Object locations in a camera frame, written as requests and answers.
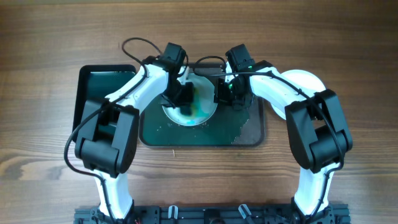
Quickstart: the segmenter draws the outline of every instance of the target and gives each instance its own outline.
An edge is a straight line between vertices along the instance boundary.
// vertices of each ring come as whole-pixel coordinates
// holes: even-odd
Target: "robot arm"
[[[232,48],[226,53],[226,56],[228,59],[227,73],[271,72],[312,97],[332,125],[343,154],[352,148],[353,140],[336,94],[331,90],[326,90],[315,75],[303,70],[291,70],[280,74],[266,61],[255,63],[244,45]],[[321,116],[305,97],[272,77],[264,75],[234,77],[229,75],[222,81],[222,84],[218,87],[217,95],[221,96],[220,92],[222,91],[230,91],[235,97],[229,99],[232,105],[236,99],[239,99],[238,102],[244,101],[245,95],[242,93],[250,91],[269,101],[275,112],[281,118],[286,119],[290,148],[295,160],[301,166],[298,189],[292,201],[295,210],[294,223],[308,222],[308,218],[316,210],[320,200],[322,203],[318,212],[311,217],[310,221],[314,222],[324,216],[328,207],[328,191],[334,173],[332,171],[328,173],[328,171],[335,170],[340,165],[340,158],[328,127],[326,125],[317,129],[313,127],[312,120]]]
[[[169,106],[184,106],[193,101],[192,83],[183,85],[177,80],[180,78],[179,72],[183,70],[185,54],[181,46],[169,43],[159,58],[148,57],[143,61],[146,74],[141,67],[119,90],[105,99],[88,100],[85,104],[81,120],[109,105],[109,102],[118,99],[138,84],[116,105],[87,122],[79,130],[76,140],[76,157],[83,161],[85,168],[105,180],[107,198],[115,219],[128,219],[134,208],[126,171],[136,153],[139,115],[159,94],[162,94]],[[182,79],[187,76],[189,69],[185,71]],[[98,210],[104,219],[110,219],[103,186],[100,180],[95,181],[101,200]]]

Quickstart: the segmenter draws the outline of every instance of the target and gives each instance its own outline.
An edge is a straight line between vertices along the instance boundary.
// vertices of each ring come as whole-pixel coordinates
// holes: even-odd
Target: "black cable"
[[[107,109],[109,109],[110,107],[114,106],[117,102],[121,101],[122,99],[124,99],[128,94],[130,94],[135,88],[137,88],[137,86],[139,86],[147,77],[148,71],[146,66],[136,57],[132,56],[130,53],[128,53],[125,49],[124,46],[126,45],[126,43],[128,43],[131,40],[142,40],[144,42],[147,42],[149,44],[151,44],[152,46],[155,47],[155,49],[161,54],[162,52],[159,50],[159,48],[154,45],[152,42],[150,42],[149,40],[140,38],[140,37],[133,37],[130,39],[127,39],[123,42],[122,44],[122,51],[129,57],[131,57],[133,60],[135,60],[136,62],[138,62],[140,64],[140,66],[142,66],[144,68],[144,74],[142,76],[142,78],[133,86],[131,87],[127,92],[123,93],[119,98],[117,98],[116,100],[112,101],[110,104],[94,111],[92,114],[90,114],[86,119],[84,119],[76,128],[75,130],[72,131],[71,135],[69,136],[67,143],[65,144],[65,148],[64,148],[64,152],[63,152],[63,159],[65,160],[65,163],[67,164],[67,166],[73,170],[74,172],[78,173],[78,174],[83,174],[83,175],[88,175],[88,176],[92,176],[92,177],[96,177],[99,179],[99,181],[101,182],[102,188],[103,188],[103,193],[104,193],[104,199],[105,199],[105,203],[106,203],[106,208],[108,209],[108,213],[109,213],[109,217],[111,218],[111,221],[113,224],[115,224],[115,220],[112,214],[112,210],[111,210],[111,205],[109,203],[109,197],[108,197],[108,192],[106,190],[106,185],[105,185],[105,179],[102,178],[100,175],[98,174],[94,174],[91,172],[86,172],[86,171],[82,171],[82,170],[78,170],[76,169],[69,161],[68,158],[68,151],[69,151],[69,147],[70,144],[72,143],[72,139],[77,135],[77,133],[79,132],[79,130],[92,118],[94,118],[96,115],[100,114],[103,111],[106,111]]]
[[[225,221],[222,218],[212,218],[209,224],[225,224]]]
[[[209,59],[209,58],[217,58],[217,59],[220,59],[221,61],[223,61],[223,68],[221,68],[221,69],[222,69],[222,70],[225,70],[225,68],[226,68],[226,62],[225,62],[225,60],[224,60],[222,57],[219,57],[219,56],[206,56],[206,57],[203,57],[203,58],[201,58],[201,59],[199,59],[199,60],[197,60],[197,61],[195,62],[194,66],[193,66],[193,68],[192,68],[192,71],[194,72],[195,75],[202,76],[202,77],[216,77],[216,76],[222,77],[222,76],[229,75],[229,74],[222,74],[222,75],[205,75],[205,74],[200,74],[200,73],[196,72],[195,69],[197,68],[198,64],[199,64],[201,61],[206,60],[206,59]]]
[[[223,63],[224,63],[224,66],[226,66],[226,62],[225,62],[225,60],[224,60],[223,58],[218,57],[218,56],[207,56],[207,57],[203,57],[203,58],[199,59],[199,60],[195,63],[195,66],[194,66],[194,68],[193,68],[194,74],[196,74],[196,75],[198,75],[198,76],[201,76],[201,77],[223,77],[223,76],[226,76],[226,75],[264,75],[264,76],[267,76],[267,77],[275,78],[275,79],[277,79],[277,80],[279,80],[279,81],[285,83],[285,84],[288,85],[289,87],[291,87],[291,88],[292,88],[294,91],[296,91],[298,94],[304,96],[304,98],[307,99],[307,101],[311,104],[311,106],[314,107],[314,108],[316,109],[317,113],[318,113],[318,114],[322,117],[322,119],[324,120],[326,126],[327,126],[328,129],[329,129],[329,132],[330,132],[330,134],[331,134],[331,137],[333,138],[333,141],[334,141],[335,144],[336,144],[336,148],[337,148],[337,151],[338,151],[338,154],[339,154],[339,163],[340,163],[340,164],[339,164],[338,167],[333,168],[333,169],[330,169],[330,170],[328,170],[328,171],[325,173],[325,182],[324,182],[324,184],[323,184],[323,188],[322,188],[322,192],[321,192],[321,197],[320,197],[320,199],[319,199],[319,201],[318,201],[318,203],[317,203],[317,206],[315,207],[314,211],[312,212],[312,214],[310,215],[310,217],[306,220],[306,223],[310,223],[310,222],[314,219],[315,215],[318,213],[319,208],[321,207],[321,205],[322,205],[322,203],[323,203],[323,200],[325,199],[325,194],[326,194],[326,189],[327,189],[327,186],[328,186],[328,180],[329,180],[329,178],[330,178],[330,174],[331,174],[332,172],[334,172],[334,171],[341,170],[341,169],[343,168],[343,166],[344,166],[344,154],[343,154],[343,152],[342,152],[342,150],[341,150],[341,148],[340,148],[340,144],[338,143],[336,134],[335,134],[333,128],[331,127],[331,124],[330,124],[329,121],[327,120],[325,114],[324,114],[323,111],[320,109],[320,107],[319,107],[317,104],[315,104],[315,102],[314,102],[307,94],[305,94],[301,89],[297,88],[296,86],[294,86],[293,84],[291,84],[291,83],[288,82],[287,80],[285,80],[285,79],[283,79],[283,78],[281,78],[281,77],[278,77],[278,76],[274,75],[271,71],[269,71],[269,72],[233,72],[233,73],[224,73],[224,74],[215,74],[215,75],[204,75],[204,74],[201,74],[201,73],[196,72],[196,71],[195,71],[195,67],[198,65],[198,63],[201,62],[202,60],[208,59],[208,58],[218,58],[218,59],[222,60]]]
[[[188,68],[189,59],[188,59],[188,55],[187,55],[187,54],[185,55],[185,58],[187,59],[187,63],[185,64],[184,71],[183,71],[182,73],[180,73],[180,74],[178,75],[178,77],[181,77],[181,76],[183,76],[183,75],[184,75],[184,73],[185,73],[185,71],[186,71],[186,70],[187,70],[187,68]]]

